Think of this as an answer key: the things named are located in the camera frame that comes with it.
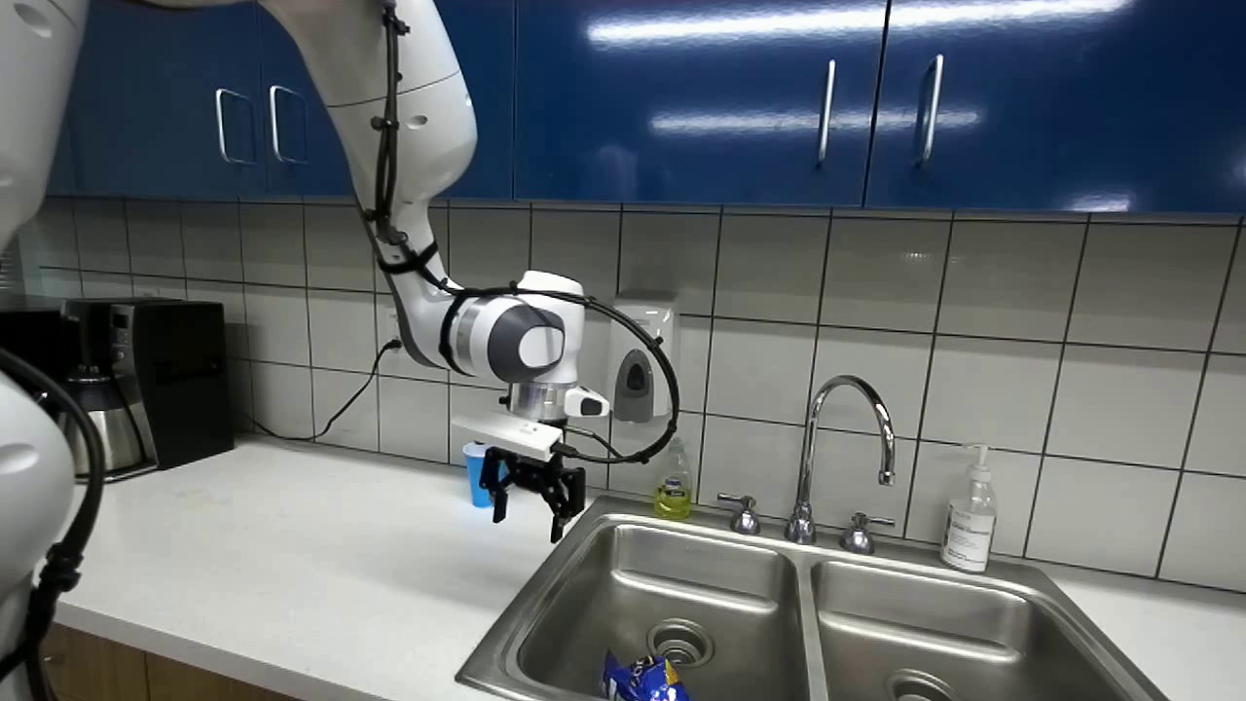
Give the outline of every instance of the white countertop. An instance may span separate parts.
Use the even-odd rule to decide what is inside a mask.
[[[59,624],[289,699],[481,699],[454,685],[550,552],[533,495],[467,505],[448,468],[241,443],[108,487]],[[1239,699],[1246,595],[1046,570],[1170,699]]]

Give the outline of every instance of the upper cabinet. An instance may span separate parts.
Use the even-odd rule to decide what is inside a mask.
[[[863,206],[1246,209],[1240,0],[890,0]]]
[[[511,199],[515,182],[515,10],[511,0],[441,0],[473,108],[473,156],[450,199]]]
[[[515,186],[607,202],[859,202],[883,0],[533,0]]]
[[[93,0],[71,128],[80,194],[351,190],[294,48],[252,4],[155,12]]]
[[[441,0],[454,199],[1246,209],[1240,0]],[[351,194],[256,10],[93,0],[51,190]]]

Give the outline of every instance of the stainless steel sink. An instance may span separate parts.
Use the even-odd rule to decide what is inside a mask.
[[[692,701],[1161,701],[1034,570],[966,575],[663,524],[599,498],[473,648],[459,681],[599,699],[603,653],[677,664]]]

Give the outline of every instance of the small bottle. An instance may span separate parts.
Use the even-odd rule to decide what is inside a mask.
[[[692,461],[686,443],[673,437],[655,464],[655,514],[677,524],[692,517],[692,481]]]
[[[966,573],[986,573],[997,538],[997,487],[986,464],[990,448],[978,443],[970,468],[970,495],[948,498],[942,560]]]

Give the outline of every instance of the faucet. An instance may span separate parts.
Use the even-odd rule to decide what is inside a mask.
[[[878,440],[883,440],[878,483],[890,483],[890,474],[894,474],[894,426],[890,426],[883,398],[855,373],[829,377],[811,398],[811,409],[805,409],[802,474],[796,474],[795,505],[789,505],[789,517],[782,530],[785,540],[816,540],[814,505],[811,505],[814,437],[816,437],[816,413],[821,413],[826,398],[839,386],[855,386],[863,395],[863,402],[872,407],[872,418],[878,421]]]

